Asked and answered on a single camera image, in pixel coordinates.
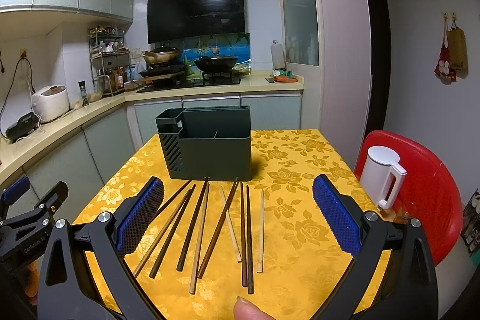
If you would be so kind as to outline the dark green utensil holder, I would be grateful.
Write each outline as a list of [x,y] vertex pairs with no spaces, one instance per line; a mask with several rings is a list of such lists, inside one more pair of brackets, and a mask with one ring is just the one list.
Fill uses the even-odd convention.
[[252,179],[251,109],[212,106],[168,109],[155,117],[173,179]]

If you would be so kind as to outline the light short bamboo chopstick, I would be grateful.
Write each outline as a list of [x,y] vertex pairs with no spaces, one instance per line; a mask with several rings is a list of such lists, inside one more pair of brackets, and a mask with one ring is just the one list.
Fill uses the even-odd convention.
[[257,273],[261,274],[264,271],[264,225],[265,225],[265,198],[264,190],[260,193],[259,204],[259,253],[257,262]]

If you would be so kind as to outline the dark square chopstick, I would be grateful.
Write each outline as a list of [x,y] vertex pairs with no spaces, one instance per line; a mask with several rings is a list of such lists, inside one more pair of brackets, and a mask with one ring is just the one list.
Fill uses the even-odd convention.
[[250,188],[247,186],[247,293],[254,293],[254,277],[253,277],[253,244],[252,244],[252,228],[251,228],[251,199]]

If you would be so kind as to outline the pepper grinder bottle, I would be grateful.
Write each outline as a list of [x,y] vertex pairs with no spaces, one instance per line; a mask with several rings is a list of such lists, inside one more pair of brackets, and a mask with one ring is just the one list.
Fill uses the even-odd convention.
[[86,91],[86,82],[84,80],[81,80],[78,82],[78,86],[80,89],[80,96],[82,100],[82,105],[87,106],[89,104],[89,99],[88,99],[88,94]]

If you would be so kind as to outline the metal spice rack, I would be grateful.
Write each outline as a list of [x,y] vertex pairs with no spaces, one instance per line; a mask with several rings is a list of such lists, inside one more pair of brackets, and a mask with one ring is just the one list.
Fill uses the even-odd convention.
[[97,26],[87,31],[94,86],[100,87],[104,96],[113,97],[125,90],[129,52],[124,32],[116,26]]

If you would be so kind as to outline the reddish brown chopstick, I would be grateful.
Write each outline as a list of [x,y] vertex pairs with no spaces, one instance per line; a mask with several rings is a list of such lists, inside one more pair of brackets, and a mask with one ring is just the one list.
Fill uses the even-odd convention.
[[221,214],[219,216],[218,222],[216,224],[215,231],[213,232],[212,238],[210,240],[210,243],[208,245],[207,251],[205,252],[205,255],[203,257],[202,263],[199,266],[199,271],[197,273],[197,277],[199,279],[202,279],[207,267],[208,263],[212,257],[213,251],[215,249],[216,243],[220,237],[221,234],[221,229],[224,225],[224,221],[226,219],[226,214],[229,211],[230,205],[232,204],[233,197],[236,193],[236,189],[239,185],[239,178],[236,177],[235,180],[233,181],[232,187],[229,191],[229,196],[226,199],[226,202],[224,204],[223,210],[221,211]]

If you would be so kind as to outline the dark wooden chopstick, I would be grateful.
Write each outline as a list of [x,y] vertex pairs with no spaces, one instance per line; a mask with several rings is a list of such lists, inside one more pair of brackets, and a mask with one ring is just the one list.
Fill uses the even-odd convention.
[[182,207],[182,205],[185,203],[186,199],[187,199],[187,196],[190,196],[191,194],[191,191],[194,189],[194,186],[193,188],[189,189],[187,191],[187,193],[185,194],[185,196],[182,197],[180,203],[177,205],[176,209],[171,213],[171,215],[168,217],[166,223],[163,225],[163,227],[160,229],[160,232],[157,234],[157,236],[154,238],[154,241],[152,242],[151,246],[149,249],[147,249],[147,251],[145,252],[142,260],[140,260],[140,262],[138,263],[137,267],[135,268],[135,270],[133,271],[133,276],[134,277],[137,277],[140,272],[142,271],[143,267],[145,266],[146,262],[148,261],[148,259],[150,258],[151,254],[154,252],[156,246],[158,245],[158,243],[160,243],[160,240],[162,239],[162,237],[164,236],[164,234],[166,233],[166,231],[168,230],[168,228],[170,227],[170,225],[172,224],[174,218],[176,218],[176,216],[179,214],[180,212],[180,209]]

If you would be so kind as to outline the black gas stove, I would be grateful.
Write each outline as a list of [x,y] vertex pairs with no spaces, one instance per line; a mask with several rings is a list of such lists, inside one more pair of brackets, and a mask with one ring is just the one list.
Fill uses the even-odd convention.
[[200,72],[188,76],[184,71],[167,73],[142,72],[134,83],[142,86],[142,93],[169,90],[174,88],[197,88],[217,85],[239,85],[241,76],[235,73],[208,74]]

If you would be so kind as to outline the pale bamboo chopstick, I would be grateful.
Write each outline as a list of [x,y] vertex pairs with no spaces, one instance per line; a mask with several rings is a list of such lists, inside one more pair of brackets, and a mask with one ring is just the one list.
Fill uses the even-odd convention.
[[[222,186],[220,186],[220,195],[221,195],[221,198],[222,198],[222,201],[223,201],[224,205],[226,205],[227,197],[224,194],[224,189],[223,189]],[[231,242],[232,242],[232,245],[233,245],[233,252],[234,252],[234,255],[236,257],[236,261],[238,263],[241,263],[242,262],[242,259],[241,259],[242,255],[241,255],[241,252],[240,252],[240,249],[239,249],[239,244],[238,244],[238,241],[237,241],[237,238],[236,238],[236,235],[235,235],[232,219],[231,219],[229,213],[230,213],[230,210],[227,210],[226,215],[225,215],[225,221],[227,222],[227,226],[228,226],[228,229],[229,229],[230,239],[231,239]]]

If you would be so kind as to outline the dark thin chopstick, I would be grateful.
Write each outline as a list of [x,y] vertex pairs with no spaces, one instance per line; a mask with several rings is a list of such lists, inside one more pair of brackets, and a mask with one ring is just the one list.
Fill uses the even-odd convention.
[[243,183],[240,183],[240,214],[241,214],[241,284],[247,287],[247,244],[246,244],[246,223],[245,223],[245,202]]

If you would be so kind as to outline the brown cooking pot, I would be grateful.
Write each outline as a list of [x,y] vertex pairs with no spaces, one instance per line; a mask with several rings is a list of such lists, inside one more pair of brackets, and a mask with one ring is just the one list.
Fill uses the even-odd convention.
[[145,59],[145,62],[150,67],[153,67],[155,65],[178,60],[180,51],[176,47],[162,46],[155,48],[153,51],[144,51],[142,56]]

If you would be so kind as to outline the black countertop appliance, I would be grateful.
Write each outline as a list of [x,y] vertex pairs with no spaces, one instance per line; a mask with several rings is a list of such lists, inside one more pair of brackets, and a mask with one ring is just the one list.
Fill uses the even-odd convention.
[[15,143],[38,129],[39,124],[40,118],[33,111],[30,111],[26,115],[19,117],[14,124],[7,128],[6,138],[11,143]]

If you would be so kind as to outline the orange cloth on counter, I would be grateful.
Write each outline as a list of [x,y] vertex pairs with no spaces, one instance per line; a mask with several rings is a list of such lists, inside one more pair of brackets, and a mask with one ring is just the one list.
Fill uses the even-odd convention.
[[288,76],[273,76],[273,79],[278,83],[297,83],[298,79]]

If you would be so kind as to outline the hanging wooden cutting board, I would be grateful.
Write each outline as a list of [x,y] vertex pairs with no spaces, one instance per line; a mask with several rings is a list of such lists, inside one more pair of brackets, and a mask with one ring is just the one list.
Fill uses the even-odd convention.
[[456,16],[452,17],[451,28],[447,31],[450,66],[463,75],[468,74],[468,53],[464,31],[457,26]]

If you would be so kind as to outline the dark brown chopstick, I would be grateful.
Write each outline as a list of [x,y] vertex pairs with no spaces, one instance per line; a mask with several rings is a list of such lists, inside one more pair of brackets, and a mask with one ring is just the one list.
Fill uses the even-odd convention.
[[185,183],[183,183],[181,187],[178,188],[176,192],[174,192],[172,196],[170,196],[168,200],[160,206],[160,208],[155,213],[153,219],[157,218],[165,209],[167,209],[176,200],[176,198],[183,192],[183,190],[191,183],[191,181],[192,179],[189,179]]

